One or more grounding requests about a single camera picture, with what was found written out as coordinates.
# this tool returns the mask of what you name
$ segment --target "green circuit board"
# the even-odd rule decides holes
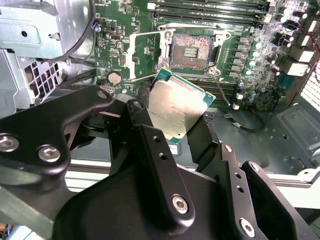
[[[96,0],[95,5],[101,88],[134,96],[140,83],[166,68],[215,95],[216,107],[228,107],[218,80],[230,103],[258,111],[272,111],[291,87],[297,75],[282,71],[281,61],[300,47],[297,39],[305,34],[300,26],[315,19],[309,14],[315,7],[305,0]],[[292,22],[298,24],[294,30]],[[294,40],[288,45],[284,36]]]

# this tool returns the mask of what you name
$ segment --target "motherboard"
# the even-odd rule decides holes
[[[272,111],[318,58],[317,3],[96,0],[97,84],[135,96],[160,69],[216,96],[211,106]]]

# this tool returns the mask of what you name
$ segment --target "black mounting arm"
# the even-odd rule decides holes
[[[177,166],[143,102],[90,86],[0,119],[0,222],[53,240],[318,239],[205,117],[187,134],[198,172]],[[70,192],[70,151],[95,138],[109,139],[112,174]]]

